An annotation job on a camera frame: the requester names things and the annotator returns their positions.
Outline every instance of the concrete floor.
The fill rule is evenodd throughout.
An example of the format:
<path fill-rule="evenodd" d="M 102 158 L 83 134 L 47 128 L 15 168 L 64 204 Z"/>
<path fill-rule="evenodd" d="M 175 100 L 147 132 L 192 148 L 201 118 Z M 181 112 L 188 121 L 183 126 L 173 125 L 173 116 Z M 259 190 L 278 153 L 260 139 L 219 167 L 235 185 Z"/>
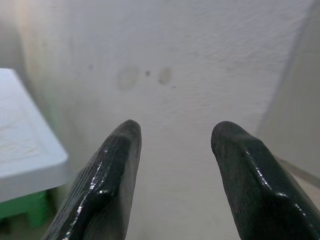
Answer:
<path fill-rule="evenodd" d="M 309 195 L 316 207 L 320 209 L 320 189 L 307 181 L 294 176 L 304 191 Z M 36 228 L 29 228 L 28 223 L 23 215 L 18 215 L 10 220 L 11 233 L 6 234 L 0 232 L 0 240 L 40 240 L 50 222 L 53 219 L 53 214 L 49 216 L 45 225 Z"/>

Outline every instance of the white plastic table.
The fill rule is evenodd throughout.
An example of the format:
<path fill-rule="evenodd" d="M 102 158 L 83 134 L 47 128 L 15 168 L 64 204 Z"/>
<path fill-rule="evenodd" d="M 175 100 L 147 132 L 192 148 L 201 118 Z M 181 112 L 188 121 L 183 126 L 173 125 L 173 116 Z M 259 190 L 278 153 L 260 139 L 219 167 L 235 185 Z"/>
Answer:
<path fill-rule="evenodd" d="M 68 155 L 18 76 L 0 68 L 0 203 L 65 184 Z"/>

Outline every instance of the green plastic stool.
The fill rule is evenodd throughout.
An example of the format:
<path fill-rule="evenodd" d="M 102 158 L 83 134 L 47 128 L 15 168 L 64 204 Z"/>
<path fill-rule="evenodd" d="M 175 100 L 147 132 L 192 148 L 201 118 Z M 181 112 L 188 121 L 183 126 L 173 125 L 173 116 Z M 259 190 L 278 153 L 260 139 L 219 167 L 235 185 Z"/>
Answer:
<path fill-rule="evenodd" d="M 32 193 L 0 203 L 0 221 L 18 214 L 27 214 L 31 227 L 42 226 L 47 220 L 49 204 L 46 191 Z"/>

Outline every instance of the wall stain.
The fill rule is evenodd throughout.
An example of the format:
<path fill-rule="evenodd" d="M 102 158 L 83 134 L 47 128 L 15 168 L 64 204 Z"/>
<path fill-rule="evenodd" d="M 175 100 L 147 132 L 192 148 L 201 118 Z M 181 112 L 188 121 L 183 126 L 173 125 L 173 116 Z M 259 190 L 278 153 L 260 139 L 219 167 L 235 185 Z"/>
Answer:
<path fill-rule="evenodd" d="M 118 89 L 120 91 L 132 90 L 138 82 L 139 74 L 139 67 L 135 65 L 124 67 L 116 75 Z"/>
<path fill-rule="evenodd" d="M 158 82 L 161 85 L 166 85 L 170 83 L 172 77 L 172 69 L 171 67 L 164 67 L 158 75 Z"/>

